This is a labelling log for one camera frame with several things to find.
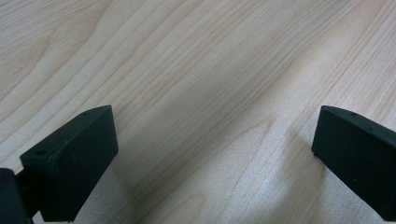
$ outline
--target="wooden surface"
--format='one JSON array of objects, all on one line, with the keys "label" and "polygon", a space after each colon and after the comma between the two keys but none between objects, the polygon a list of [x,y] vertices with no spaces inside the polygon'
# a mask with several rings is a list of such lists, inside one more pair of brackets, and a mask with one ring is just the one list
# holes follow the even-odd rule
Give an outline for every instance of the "wooden surface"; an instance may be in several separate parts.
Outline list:
[{"label": "wooden surface", "polygon": [[396,1],[1,0],[0,72],[15,172],[113,105],[120,153],[76,223],[383,222],[310,148],[321,105],[396,130]]}]

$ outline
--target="light wooden table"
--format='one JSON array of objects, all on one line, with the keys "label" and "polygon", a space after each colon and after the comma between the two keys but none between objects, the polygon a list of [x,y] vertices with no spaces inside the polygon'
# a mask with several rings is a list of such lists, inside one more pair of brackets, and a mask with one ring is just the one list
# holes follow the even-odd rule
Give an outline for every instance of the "light wooden table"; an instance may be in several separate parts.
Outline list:
[{"label": "light wooden table", "polygon": [[113,105],[76,223],[383,222],[310,148],[321,105],[396,130],[396,1],[0,3],[2,167]]}]

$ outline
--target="small screw hole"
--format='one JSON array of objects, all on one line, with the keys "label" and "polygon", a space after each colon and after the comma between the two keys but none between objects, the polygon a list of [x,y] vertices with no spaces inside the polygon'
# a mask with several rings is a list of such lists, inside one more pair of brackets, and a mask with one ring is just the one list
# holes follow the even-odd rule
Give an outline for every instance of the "small screw hole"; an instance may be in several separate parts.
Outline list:
[{"label": "small screw hole", "polygon": [[37,155],[37,156],[42,156],[42,155],[44,155],[44,154],[46,154],[47,153],[47,150],[38,150],[35,154]]}]

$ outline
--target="wood grain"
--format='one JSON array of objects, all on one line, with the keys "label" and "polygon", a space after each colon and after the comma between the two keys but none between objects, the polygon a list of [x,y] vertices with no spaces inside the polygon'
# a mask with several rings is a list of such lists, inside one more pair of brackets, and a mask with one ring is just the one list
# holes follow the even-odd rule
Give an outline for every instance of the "wood grain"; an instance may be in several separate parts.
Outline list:
[{"label": "wood grain", "polygon": [[395,8],[1,0],[1,166],[113,105],[120,154],[76,223],[382,223],[310,147],[321,105],[396,130]]}]

